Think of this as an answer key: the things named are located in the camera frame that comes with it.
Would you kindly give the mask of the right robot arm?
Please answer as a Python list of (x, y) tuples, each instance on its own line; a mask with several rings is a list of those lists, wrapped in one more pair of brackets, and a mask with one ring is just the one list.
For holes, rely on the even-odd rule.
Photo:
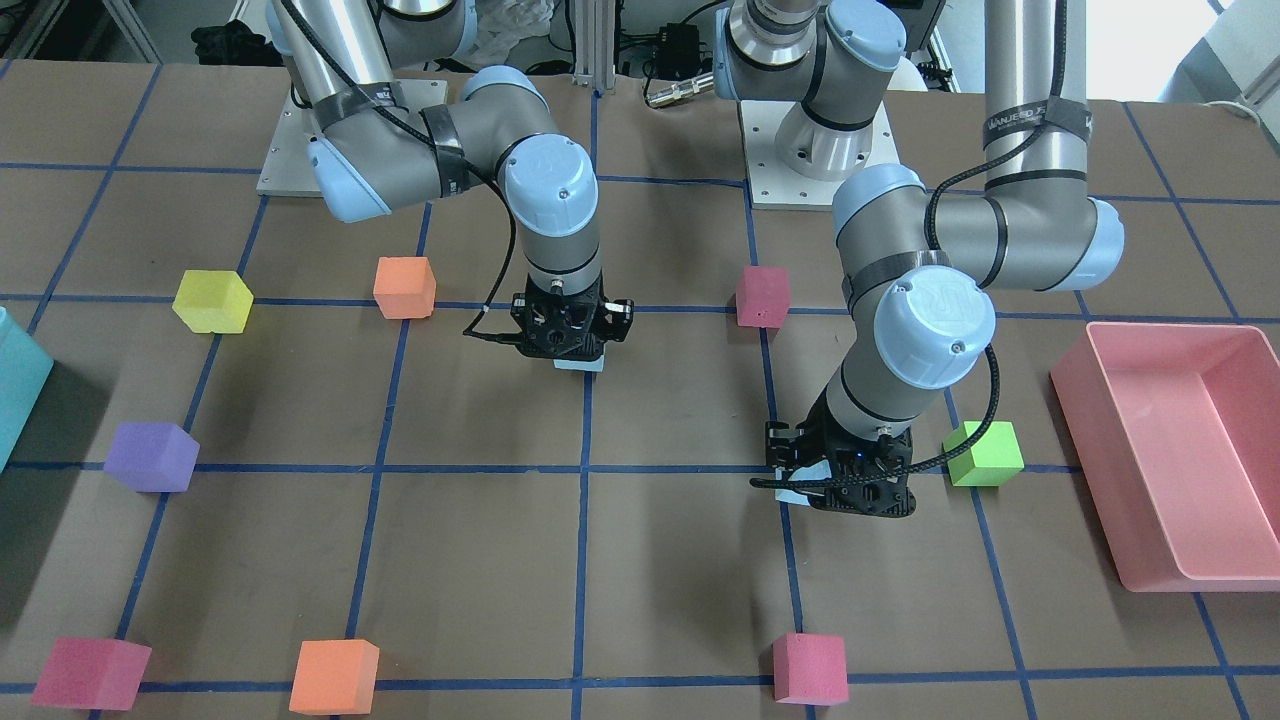
[(521, 70), (484, 67), (451, 104), (410, 106), (396, 70), (466, 50), (471, 1), (274, 1), (271, 38), (317, 133), (307, 155), (342, 222), (362, 222), (485, 184), (509, 214), (527, 281), (515, 332), (480, 340), (524, 356), (594, 363), (622, 341), (634, 304), (608, 300), (588, 150), (562, 135)]

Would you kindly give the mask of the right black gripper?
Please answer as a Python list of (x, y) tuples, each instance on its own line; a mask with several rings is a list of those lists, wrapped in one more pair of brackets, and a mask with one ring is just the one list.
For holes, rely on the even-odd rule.
[(616, 301), (603, 299), (598, 304), (598, 340), (602, 343), (622, 342), (627, 337), (635, 316), (631, 299)]

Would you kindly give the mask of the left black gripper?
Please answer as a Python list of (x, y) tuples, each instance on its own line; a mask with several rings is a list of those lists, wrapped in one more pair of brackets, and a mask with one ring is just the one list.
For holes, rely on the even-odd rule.
[(791, 427), (783, 421), (765, 423), (765, 464), (795, 471), (828, 459), (826, 421), (805, 420)]

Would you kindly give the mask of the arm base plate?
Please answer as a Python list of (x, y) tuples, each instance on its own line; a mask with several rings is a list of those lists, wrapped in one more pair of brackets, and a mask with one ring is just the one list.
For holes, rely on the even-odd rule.
[(884, 105), (855, 131), (820, 126), (797, 102), (746, 100), (739, 115), (755, 208), (823, 211), (846, 179), (899, 161)]
[[(402, 78), (399, 91), (398, 104), (408, 113), (406, 120), (424, 132), (420, 110), (447, 102), (449, 86), (444, 79)], [(270, 197), (320, 199), (323, 192), (308, 160), (310, 140), (320, 135), (320, 127), (314, 111), (297, 105), (294, 96), (294, 88), (285, 94), (259, 176), (257, 191)]]

